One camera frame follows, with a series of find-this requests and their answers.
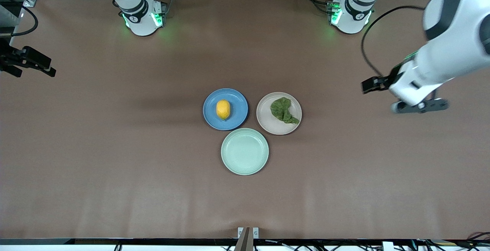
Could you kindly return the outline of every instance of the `tabletop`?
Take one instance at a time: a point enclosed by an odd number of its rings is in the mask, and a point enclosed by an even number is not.
[[[399,5],[378,0],[376,18]],[[56,77],[0,77],[0,237],[463,239],[490,230],[490,71],[444,84],[446,111],[396,115],[361,34],[308,0],[174,0],[166,26],[133,35],[111,0],[38,0],[39,27],[16,38]],[[425,43],[420,11],[378,22],[366,52],[384,73]],[[24,18],[21,29],[29,28]],[[238,176],[220,157],[229,132],[203,119],[216,89],[247,98],[241,127],[269,144]],[[261,129],[271,92],[294,96],[292,134]]]

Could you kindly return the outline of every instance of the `leafy vegetable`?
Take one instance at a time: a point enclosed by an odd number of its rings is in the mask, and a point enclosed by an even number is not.
[[[271,104],[271,112],[274,117],[285,122],[286,124],[298,124],[299,120],[292,117],[289,113],[289,107],[291,106],[291,100],[283,97],[277,99]]]

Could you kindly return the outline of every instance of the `yellow lemon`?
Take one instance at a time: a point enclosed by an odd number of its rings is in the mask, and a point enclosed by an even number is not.
[[[230,117],[230,103],[223,99],[216,104],[216,115],[222,120]]]

